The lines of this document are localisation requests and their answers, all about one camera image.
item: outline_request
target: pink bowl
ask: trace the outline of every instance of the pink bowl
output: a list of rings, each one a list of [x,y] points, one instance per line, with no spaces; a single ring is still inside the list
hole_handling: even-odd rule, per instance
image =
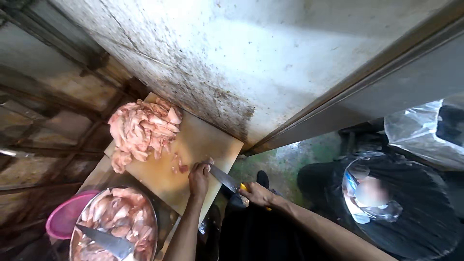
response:
[[[47,219],[47,233],[57,239],[70,239],[82,210],[98,193],[97,190],[84,191],[59,205]]]

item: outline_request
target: plastic bag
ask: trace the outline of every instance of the plastic bag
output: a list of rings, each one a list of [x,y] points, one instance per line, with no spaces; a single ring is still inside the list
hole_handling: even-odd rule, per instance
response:
[[[367,154],[364,154],[352,161],[345,169],[342,180],[345,203],[353,219],[359,224],[366,224],[371,220],[395,222],[403,208],[398,202],[391,200],[388,192],[380,187],[380,180],[369,176],[370,169],[363,164],[363,161],[368,159]],[[373,186],[367,193],[363,193],[365,190],[363,188],[366,187],[364,185],[370,184]],[[383,199],[374,200],[373,197],[377,195]]]
[[[386,116],[389,144],[429,162],[464,170],[464,99],[456,97]],[[462,117],[456,117],[460,111]]]
[[[394,222],[386,220],[393,212],[387,218],[382,216],[385,213],[371,212],[375,219],[368,216],[369,222],[364,224],[355,221],[342,188],[345,171],[353,162],[364,166],[364,172],[368,170],[366,176],[385,183],[391,195],[389,203],[395,201],[398,205],[394,207],[402,208]],[[354,176],[363,173],[362,168],[355,170]],[[332,184],[326,198],[337,222],[389,253],[407,260],[436,259],[452,252],[460,240],[460,222],[440,175],[402,155],[366,151],[347,156],[333,169]]]

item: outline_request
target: yellow knife handle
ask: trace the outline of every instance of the yellow knife handle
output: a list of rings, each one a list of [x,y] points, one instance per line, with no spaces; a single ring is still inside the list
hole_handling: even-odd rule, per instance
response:
[[[240,189],[245,190],[246,192],[249,192],[246,186],[243,183],[240,183]]]
[[[243,183],[240,183],[240,189],[243,189],[243,190],[245,190],[246,192],[250,192],[250,191],[246,188],[246,186],[245,186]]]

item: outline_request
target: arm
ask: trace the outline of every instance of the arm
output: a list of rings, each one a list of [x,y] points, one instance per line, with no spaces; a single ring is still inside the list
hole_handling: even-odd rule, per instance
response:
[[[188,175],[190,197],[184,215],[174,232],[164,261],[194,261],[201,206],[208,192],[208,164],[195,163]]]
[[[332,221],[302,208],[268,191],[256,182],[245,183],[250,192],[240,189],[239,193],[251,202],[272,209],[278,209],[301,224],[321,245],[337,253],[343,260],[353,261],[395,261],[393,257],[349,232]]]

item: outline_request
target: green floor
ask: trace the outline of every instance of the green floor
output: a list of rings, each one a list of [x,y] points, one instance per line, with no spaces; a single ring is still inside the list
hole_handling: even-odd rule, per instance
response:
[[[239,181],[256,181],[256,174],[264,170],[269,176],[270,188],[282,193],[292,202],[309,208],[310,202],[303,198],[296,185],[298,171],[310,163],[331,162],[340,154],[341,139],[336,132],[327,133],[281,148],[256,154],[246,159],[237,159],[229,175]],[[220,209],[225,201],[217,197]]]

